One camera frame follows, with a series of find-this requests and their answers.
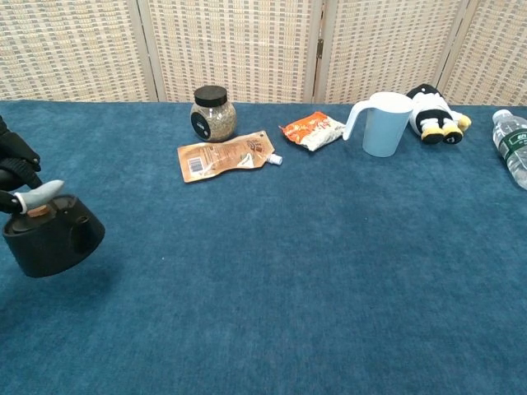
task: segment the jar label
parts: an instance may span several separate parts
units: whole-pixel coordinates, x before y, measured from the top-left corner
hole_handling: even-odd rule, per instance
[[[499,150],[505,162],[520,148],[527,146],[527,129],[518,129],[502,138]]]
[[[208,125],[207,120],[200,113],[192,113],[190,115],[190,122],[194,131],[203,139],[208,140],[211,138],[211,128]]]

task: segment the green label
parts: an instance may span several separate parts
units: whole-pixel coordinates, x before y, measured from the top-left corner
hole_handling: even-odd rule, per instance
[[[505,162],[520,148],[527,146],[527,129],[518,129],[507,134],[500,142],[500,153]]]

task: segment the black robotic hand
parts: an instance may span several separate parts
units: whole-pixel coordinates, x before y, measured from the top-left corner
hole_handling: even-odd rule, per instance
[[[45,204],[60,191],[63,181],[42,184],[36,174],[39,171],[39,155],[18,134],[11,132],[0,116],[0,211],[24,214]],[[31,191],[9,193],[24,185]]]

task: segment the mug handle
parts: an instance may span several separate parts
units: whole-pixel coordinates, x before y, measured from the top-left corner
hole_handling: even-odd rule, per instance
[[[353,126],[355,126],[355,121],[357,121],[357,117],[359,116],[359,113],[364,109],[370,109],[373,107],[373,104],[370,100],[363,100],[359,101],[358,103],[355,103],[355,105],[352,107],[352,110],[349,113],[349,117],[347,118],[346,127],[344,128],[343,133],[343,140],[346,141],[352,134]]]

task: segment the yellow plush feet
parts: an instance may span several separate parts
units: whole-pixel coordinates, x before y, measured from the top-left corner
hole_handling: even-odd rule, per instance
[[[458,127],[461,130],[461,132],[465,132],[470,127],[471,124],[472,124],[472,121],[466,115],[461,115],[461,118],[458,119]]]
[[[449,123],[443,126],[443,132],[445,134],[443,142],[447,144],[457,144],[463,139],[463,132],[461,132],[455,123]]]
[[[439,126],[422,130],[421,140],[425,144],[437,144],[445,138],[445,132]]]

